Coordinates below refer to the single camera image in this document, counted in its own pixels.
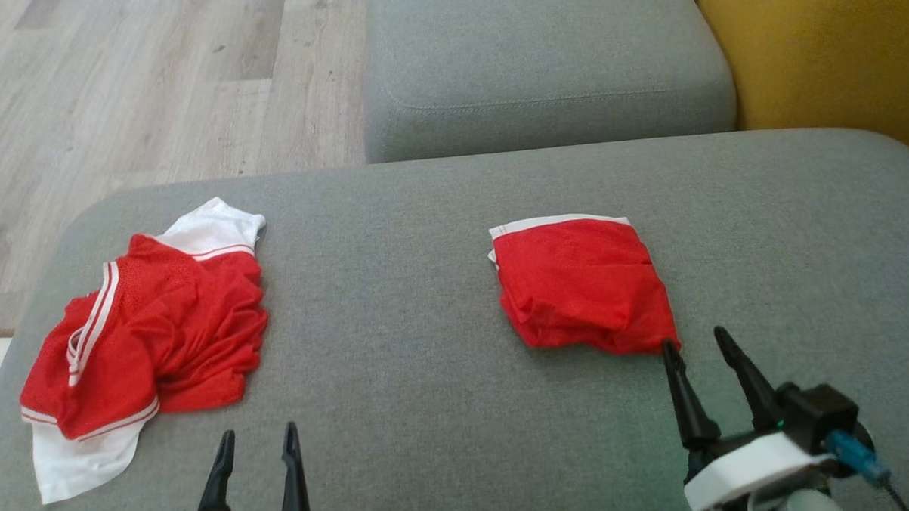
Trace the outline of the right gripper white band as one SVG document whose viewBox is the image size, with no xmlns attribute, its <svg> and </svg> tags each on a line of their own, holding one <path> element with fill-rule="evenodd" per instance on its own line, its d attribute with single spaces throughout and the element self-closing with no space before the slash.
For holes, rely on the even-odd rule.
<svg viewBox="0 0 909 511">
<path fill-rule="evenodd" d="M 774 386 L 726 328 L 714 327 L 713 335 L 742 387 L 753 428 L 779 428 L 784 410 Z M 839 510 L 814 481 L 816 470 L 831 456 L 804 449 L 784 432 L 750 433 L 738 447 L 718 454 L 721 429 L 706 414 L 671 339 L 662 341 L 662 358 L 682 447 L 688 451 L 689 475 L 683 490 L 691 511 Z"/>
</svg>

